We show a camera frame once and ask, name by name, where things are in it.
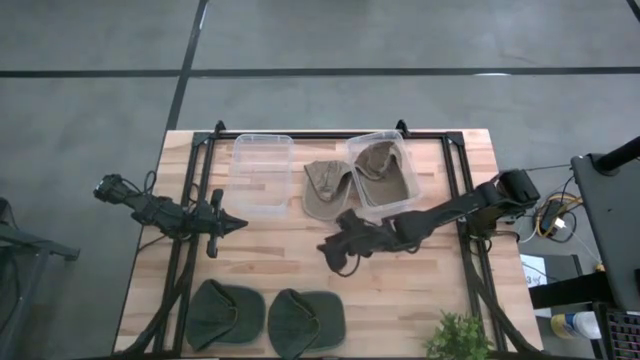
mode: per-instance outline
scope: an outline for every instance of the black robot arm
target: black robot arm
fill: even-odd
[[[503,216],[519,217],[532,208],[540,194],[524,170],[498,174],[472,192],[426,211],[407,211],[382,219],[376,225],[347,210],[336,220],[341,231],[325,238],[318,250],[325,254],[329,268],[338,273],[348,256],[370,257],[374,252],[415,253],[422,240],[447,223],[465,217],[467,235],[489,238]]]
[[[207,255],[217,257],[217,239],[247,226],[248,222],[228,215],[220,208],[223,191],[216,189],[211,203],[197,202],[187,211],[171,198],[154,196],[132,188],[122,176],[106,175],[93,191],[99,200],[124,204],[133,209],[131,217],[142,225],[152,225],[172,239],[186,240],[192,234],[209,234]]]

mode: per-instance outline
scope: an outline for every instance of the leaf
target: leaf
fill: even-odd
[[[424,344],[427,359],[485,360],[492,344],[482,330],[476,317],[442,312],[440,327]]]

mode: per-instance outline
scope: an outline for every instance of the white bottle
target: white bottle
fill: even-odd
[[[593,311],[559,314],[551,318],[553,332],[563,339],[600,339],[598,320]]]

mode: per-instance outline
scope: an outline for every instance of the clear plastic container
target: clear plastic container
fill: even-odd
[[[385,141],[394,142],[400,150],[400,154],[402,156],[402,160],[400,161],[400,171],[402,172],[402,176],[405,180],[408,196],[405,200],[379,206],[372,206],[365,201],[366,195],[360,180],[364,175],[356,170],[355,162],[360,153],[368,146]],[[411,203],[422,197],[422,190],[420,189],[418,182],[418,174],[411,164],[411,159],[409,158],[407,148],[400,132],[390,130],[358,136],[347,140],[346,145],[349,166],[351,166],[351,172],[356,183],[356,188],[358,189],[360,203],[362,204],[362,208],[358,210],[359,214],[362,216],[375,215],[376,217],[392,215],[407,210]]]
[[[289,136],[238,136],[233,144],[224,205],[237,210],[240,217],[286,215],[292,162],[293,139]]]

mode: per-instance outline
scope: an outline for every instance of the concrete floor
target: concrete floor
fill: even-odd
[[[197,0],[3,5],[0,71],[179,69]],[[624,0],[212,0],[202,31],[194,68],[640,66],[640,24]],[[24,229],[82,248],[76,263],[51,262],[21,358],[110,352],[140,227],[91,191],[106,173],[141,182],[155,167],[176,81],[0,79],[0,194]],[[640,75],[192,79],[177,126],[486,127],[501,168],[530,168],[640,134],[638,84]],[[531,176],[546,193],[570,173]],[[585,272],[595,263],[575,241],[521,250],[578,254]],[[565,354],[585,355],[573,345]]]

